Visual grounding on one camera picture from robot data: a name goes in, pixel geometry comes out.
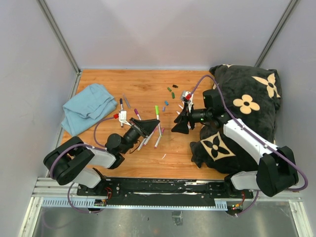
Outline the light green cap marker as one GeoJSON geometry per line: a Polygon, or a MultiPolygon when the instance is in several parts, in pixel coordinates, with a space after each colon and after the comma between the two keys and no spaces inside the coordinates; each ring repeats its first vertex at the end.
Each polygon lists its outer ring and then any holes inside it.
{"type": "MultiPolygon", "coordinates": [[[[156,113],[157,120],[159,120],[159,107],[158,107],[158,105],[155,105],[155,113],[156,113]]],[[[162,136],[160,123],[158,124],[158,130],[159,130],[159,135],[162,136]]]]}

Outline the pink cap marker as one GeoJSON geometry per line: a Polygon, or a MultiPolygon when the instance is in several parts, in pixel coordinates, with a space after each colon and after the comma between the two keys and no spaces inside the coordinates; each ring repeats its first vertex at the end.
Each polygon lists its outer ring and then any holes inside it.
{"type": "Polygon", "coordinates": [[[162,128],[161,129],[161,135],[157,138],[157,141],[156,141],[156,143],[155,143],[155,145],[154,145],[154,148],[156,149],[157,147],[158,147],[158,145],[159,145],[159,143],[160,143],[160,141],[161,141],[161,138],[162,138],[162,135],[163,135],[163,133],[164,133],[164,128],[162,128]]]}

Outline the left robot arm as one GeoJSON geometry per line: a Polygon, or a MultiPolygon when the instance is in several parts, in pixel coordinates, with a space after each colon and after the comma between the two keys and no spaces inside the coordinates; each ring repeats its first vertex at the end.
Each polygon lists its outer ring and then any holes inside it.
{"type": "Polygon", "coordinates": [[[94,166],[115,169],[124,161],[123,154],[139,142],[148,138],[160,124],[159,119],[137,120],[127,123],[130,129],[123,135],[111,134],[105,146],[98,148],[83,142],[75,136],[50,152],[43,159],[50,178],[60,186],[77,183],[87,187],[94,195],[101,195],[106,189],[104,176],[94,166]]]}

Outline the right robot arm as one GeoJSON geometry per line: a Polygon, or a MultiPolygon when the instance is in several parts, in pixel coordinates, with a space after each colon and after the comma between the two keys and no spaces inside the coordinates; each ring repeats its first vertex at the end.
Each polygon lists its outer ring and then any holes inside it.
{"type": "Polygon", "coordinates": [[[236,197],[241,190],[260,190],[273,197],[298,183],[289,147],[278,147],[235,118],[220,91],[209,89],[202,95],[204,108],[194,109],[193,93],[182,92],[184,106],[171,131],[188,134],[196,123],[204,123],[199,141],[190,143],[191,161],[226,173],[223,187],[228,197],[236,197]]]}

